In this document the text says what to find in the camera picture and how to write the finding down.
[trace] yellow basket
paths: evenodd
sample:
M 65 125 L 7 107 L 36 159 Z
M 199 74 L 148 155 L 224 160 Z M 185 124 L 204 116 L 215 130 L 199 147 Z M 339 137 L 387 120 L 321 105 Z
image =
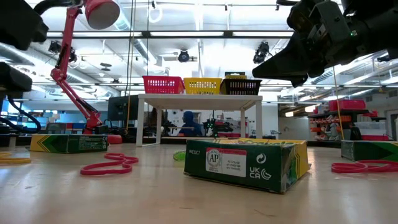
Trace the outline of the yellow basket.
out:
M 187 94 L 218 95 L 222 78 L 184 78 Z
M 248 79 L 245 75 L 226 75 L 225 78 L 229 79 Z

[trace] red robotic arm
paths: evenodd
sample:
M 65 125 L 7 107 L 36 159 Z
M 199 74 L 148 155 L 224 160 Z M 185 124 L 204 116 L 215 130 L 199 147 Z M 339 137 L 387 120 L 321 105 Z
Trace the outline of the red robotic arm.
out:
M 93 134 L 94 128 L 103 124 L 100 120 L 101 113 L 80 98 L 66 81 L 68 77 L 67 70 L 73 29 L 75 26 L 75 20 L 79 14 L 81 14 L 81 9 L 79 7 L 71 7 L 67 9 L 67 21 L 63 30 L 62 49 L 58 62 L 55 68 L 51 71 L 51 77 L 57 82 L 61 89 L 69 96 L 72 102 L 87 119 L 83 134 Z

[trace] green box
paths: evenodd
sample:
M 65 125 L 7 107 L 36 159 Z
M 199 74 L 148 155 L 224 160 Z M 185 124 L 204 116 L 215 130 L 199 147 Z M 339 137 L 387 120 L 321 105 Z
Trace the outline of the green box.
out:
M 398 161 L 398 142 L 342 141 L 341 156 L 352 161 L 368 159 Z
M 188 140 L 185 174 L 283 194 L 309 170 L 306 141 Z
M 108 136 L 95 134 L 33 134 L 30 151 L 52 153 L 102 152 Z

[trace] blue hoodie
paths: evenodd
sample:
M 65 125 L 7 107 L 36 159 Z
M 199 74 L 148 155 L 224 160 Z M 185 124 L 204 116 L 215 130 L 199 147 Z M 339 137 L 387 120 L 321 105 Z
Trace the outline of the blue hoodie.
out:
M 193 129 L 182 128 L 180 130 L 179 134 L 184 134 L 184 136 L 187 136 L 187 137 L 202 136 L 201 126 L 200 126 L 200 124 L 195 123 L 193 121 L 192 111 L 184 112 L 184 122 L 185 122 L 185 124 L 183 125 L 183 127 L 190 127 Z

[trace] chair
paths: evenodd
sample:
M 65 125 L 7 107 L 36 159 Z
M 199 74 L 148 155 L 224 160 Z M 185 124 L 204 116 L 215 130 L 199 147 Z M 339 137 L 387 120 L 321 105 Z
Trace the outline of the chair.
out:
M 65 123 L 48 123 L 45 127 L 47 134 L 65 134 L 66 129 Z

